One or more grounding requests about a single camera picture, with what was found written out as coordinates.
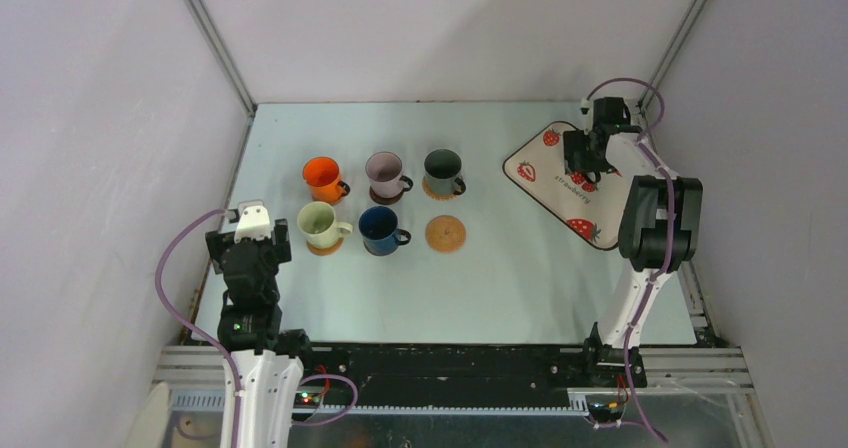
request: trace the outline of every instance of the pink mug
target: pink mug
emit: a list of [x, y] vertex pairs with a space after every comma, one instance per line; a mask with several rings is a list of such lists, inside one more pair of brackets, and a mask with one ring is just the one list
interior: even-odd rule
[[373, 195], [384, 201], [397, 201], [400, 195], [412, 189], [412, 180], [403, 176], [403, 163], [394, 153], [375, 153], [365, 163], [365, 173], [371, 182]]

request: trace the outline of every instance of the dark gray mug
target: dark gray mug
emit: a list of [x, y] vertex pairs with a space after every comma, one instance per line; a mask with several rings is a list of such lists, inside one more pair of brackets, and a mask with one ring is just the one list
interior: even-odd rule
[[430, 192], [436, 196], [461, 195], [465, 193], [465, 182], [459, 176], [462, 160], [450, 150], [430, 152], [424, 159], [425, 178]]

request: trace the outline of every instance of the mug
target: mug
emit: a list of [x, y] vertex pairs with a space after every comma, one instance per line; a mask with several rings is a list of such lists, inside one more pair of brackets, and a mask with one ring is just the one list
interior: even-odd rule
[[424, 159], [424, 178], [430, 192], [436, 196], [452, 196], [465, 193], [465, 182], [459, 176], [462, 160], [450, 150], [430, 152]]
[[338, 163], [326, 156], [309, 160], [303, 167], [303, 179], [315, 201], [335, 205], [350, 194], [350, 185], [342, 181]]
[[395, 212], [385, 206], [374, 206], [365, 210], [359, 218], [359, 232], [365, 240], [365, 249], [377, 256], [390, 255], [398, 246], [412, 240], [408, 231], [398, 228]]
[[297, 227], [306, 236], [306, 242], [319, 250], [336, 246], [340, 238], [353, 233], [353, 226], [336, 218], [336, 210], [329, 203], [313, 201], [297, 214]]
[[412, 180], [403, 176], [403, 163], [394, 153], [375, 153], [365, 163], [371, 190], [380, 198], [391, 199], [412, 189]]

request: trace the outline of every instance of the cork coaster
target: cork coaster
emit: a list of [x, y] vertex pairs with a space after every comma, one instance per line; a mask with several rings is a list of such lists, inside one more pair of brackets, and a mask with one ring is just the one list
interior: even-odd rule
[[424, 180], [421, 181], [421, 186], [424, 187], [424, 193], [427, 193], [427, 196], [434, 200], [439, 201], [448, 201], [456, 198], [456, 195], [448, 195], [448, 196], [439, 196], [430, 191], [430, 185], [427, 184], [427, 177], [424, 177]]
[[452, 216], [437, 216], [427, 223], [426, 238], [435, 251], [453, 253], [465, 244], [465, 225]]
[[339, 238], [338, 243], [336, 243], [335, 245], [333, 245], [329, 248], [324, 248], [323, 250], [320, 249], [320, 248], [315, 248], [314, 246], [310, 245], [309, 243], [306, 244], [306, 247], [309, 248], [309, 251], [311, 251], [313, 255], [327, 256], [327, 255], [332, 255], [333, 253], [339, 251], [339, 248], [342, 247], [343, 242], [344, 242], [344, 238]]
[[382, 196], [377, 195], [377, 193], [374, 193], [373, 188], [368, 189], [368, 194], [371, 195], [371, 201], [377, 203], [378, 205], [394, 205], [395, 203], [400, 201], [400, 198], [403, 196], [403, 191], [398, 193], [397, 196], [393, 198], [383, 198]]

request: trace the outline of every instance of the mug handle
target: mug handle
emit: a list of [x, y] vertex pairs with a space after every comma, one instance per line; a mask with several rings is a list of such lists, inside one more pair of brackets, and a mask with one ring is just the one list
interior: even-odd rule
[[406, 187], [403, 189], [404, 192], [407, 192], [407, 191], [412, 189], [412, 186], [413, 186], [412, 180], [409, 179], [408, 176], [401, 176], [400, 181], [401, 181], [401, 183], [406, 183]]
[[459, 187], [459, 191], [453, 192], [454, 195], [461, 195], [465, 193], [465, 182], [462, 181], [462, 178], [456, 178], [455, 180], [453, 180], [453, 182], [456, 183], [456, 186]]
[[353, 233], [353, 225], [351, 225], [350, 223], [343, 223], [340, 221], [337, 225], [337, 228], [339, 230], [339, 236], [342, 238]]
[[[406, 239], [401, 240], [399, 238], [400, 236], [403, 236]], [[410, 241], [412, 241], [412, 235], [408, 231], [398, 230], [397, 233], [395, 233], [395, 242], [398, 244], [398, 246], [403, 246], [403, 245], [409, 244]]]
[[342, 193], [343, 197], [350, 194], [350, 185], [348, 185], [344, 181], [339, 181], [339, 186], [341, 186], [342, 189], [345, 190], [344, 193]]

